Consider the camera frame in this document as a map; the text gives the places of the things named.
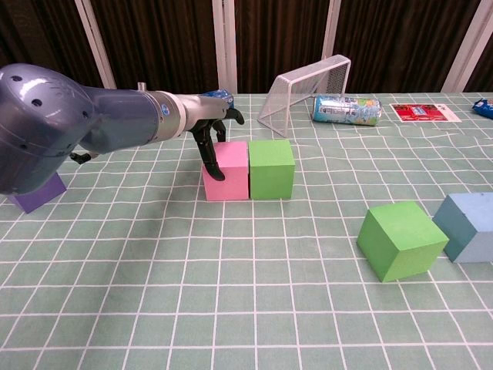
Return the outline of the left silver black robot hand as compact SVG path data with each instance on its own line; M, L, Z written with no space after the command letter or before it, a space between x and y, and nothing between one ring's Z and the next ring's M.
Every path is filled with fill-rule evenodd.
M219 142L226 141L224 119L234 119L244 124L242 113L230 107L224 99L212 96L182 95L180 97L186 111L186 131L193 134L203 165L207 173L217 181L224 181L225 175L216 159L210 130L214 128Z

